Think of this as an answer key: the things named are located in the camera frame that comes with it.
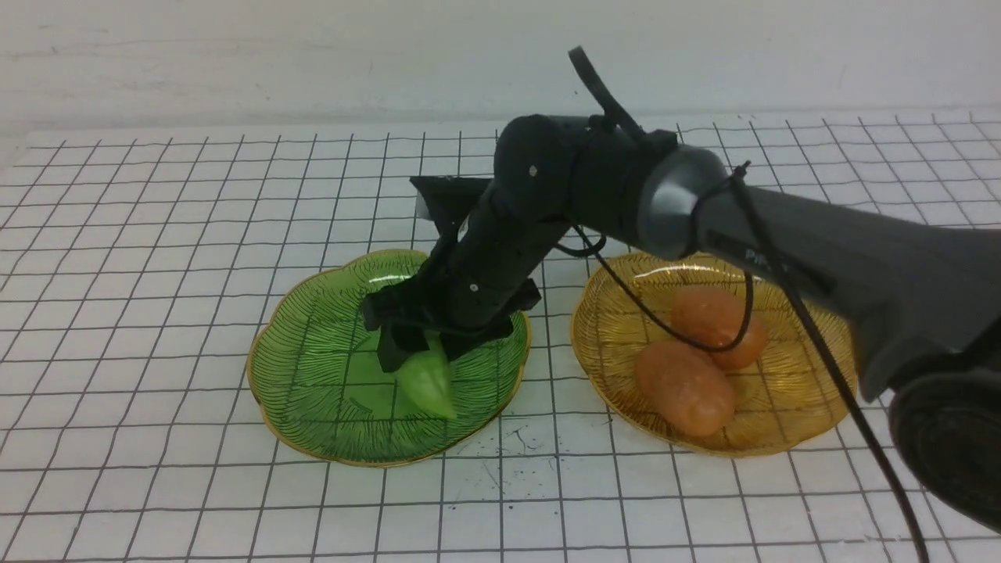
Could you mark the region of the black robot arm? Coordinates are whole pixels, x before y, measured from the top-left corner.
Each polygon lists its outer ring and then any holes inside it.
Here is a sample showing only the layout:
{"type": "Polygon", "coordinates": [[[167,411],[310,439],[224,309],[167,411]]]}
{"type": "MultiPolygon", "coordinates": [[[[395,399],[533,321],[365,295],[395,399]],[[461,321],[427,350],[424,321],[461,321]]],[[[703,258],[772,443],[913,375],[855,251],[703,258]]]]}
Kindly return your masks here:
{"type": "Polygon", "coordinates": [[[847,321],[866,400],[893,392],[899,456],[941,502],[999,530],[999,232],[929,227],[751,188],[707,149],[604,117],[530,115],[493,177],[414,176],[440,237],[418,273],[366,296],[391,373],[441,334],[455,359],[539,302],[530,275],[571,227],[663,260],[712,254],[847,321]]]}

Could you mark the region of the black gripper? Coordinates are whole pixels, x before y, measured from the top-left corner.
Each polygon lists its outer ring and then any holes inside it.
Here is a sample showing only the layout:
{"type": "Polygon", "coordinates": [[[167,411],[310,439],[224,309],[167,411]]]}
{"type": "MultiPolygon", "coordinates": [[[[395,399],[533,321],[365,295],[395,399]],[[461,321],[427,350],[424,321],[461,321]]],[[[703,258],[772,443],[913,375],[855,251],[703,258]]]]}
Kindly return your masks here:
{"type": "Polygon", "coordinates": [[[437,336],[448,360],[507,338],[541,295],[541,223],[508,205],[486,178],[412,176],[439,238],[418,271],[365,296],[362,323],[379,332],[379,364],[396,373],[437,336]]]}

